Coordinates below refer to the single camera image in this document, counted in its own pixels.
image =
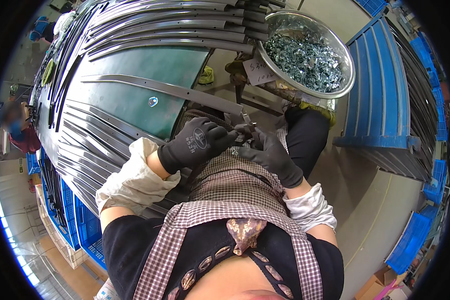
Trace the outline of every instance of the blue jacket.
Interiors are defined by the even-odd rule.
[[[46,16],[41,16],[40,18],[37,19],[37,21],[35,22],[35,28],[30,31],[30,40],[34,41],[36,39],[40,39],[42,38],[42,33],[45,30],[45,27],[47,27],[48,25],[48,21],[47,21],[47,17]]]

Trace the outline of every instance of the face mask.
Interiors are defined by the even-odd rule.
[[[13,121],[10,126],[8,127],[10,130],[10,136],[12,136],[12,139],[15,141],[21,142],[25,138],[25,134],[22,133],[22,122],[21,120]]]

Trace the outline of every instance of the pink object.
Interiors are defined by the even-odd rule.
[[[389,291],[393,291],[393,290],[396,290],[396,289],[401,289],[403,287],[403,285],[402,286],[398,286],[398,285],[394,286],[395,282],[396,282],[396,279],[394,279],[389,285],[384,287],[383,290],[381,290],[381,292],[379,292],[379,294],[373,298],[373,300],[382,300],[382,298],[385,297],[385,295]]]

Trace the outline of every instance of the person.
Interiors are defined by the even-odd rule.
[[[33,42],[38,42],[40,39],[51,44],[54,39],[53,27],[55,22],[48,22],[48,17],[41,16],[30,27],[29,38]]]
[[[130,145],[130,160],[95,198],[105,265],[121,300],[340,298],[337,222],[320,183],[307,182],[330,122],[299,107],[284,117],[278,135],[257,129],[263,150],[234,146],[243,125],[197,110],[187,111],[167,144]],[[199,171],[189,201],[165,218],[140,217],[185,167]]]
[[[0,124],[8,132],[8,140],[23,153],[34,154],[42,143],[30,122],[26,102],[7,101],[0,109]]]

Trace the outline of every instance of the white sleeve cover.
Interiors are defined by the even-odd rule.
[[[334,217],[333,207],[328,205],[322,194],[320,183],[315,184],[303,196],[293,199],[285,196],[283,201],[290,210],[290,217],[300,225],[303,231],[306,232],[319,224],[328,225],[335,231],[337,219]]]
[[[108,207],[127,207],[139,216],[152,203],[162,201],[180,181],[180,171],[162,180],[150,170],[145,159],[158,149],[153,141],[140,138],[128,148],[130,159],[97,190],[99,213]]]

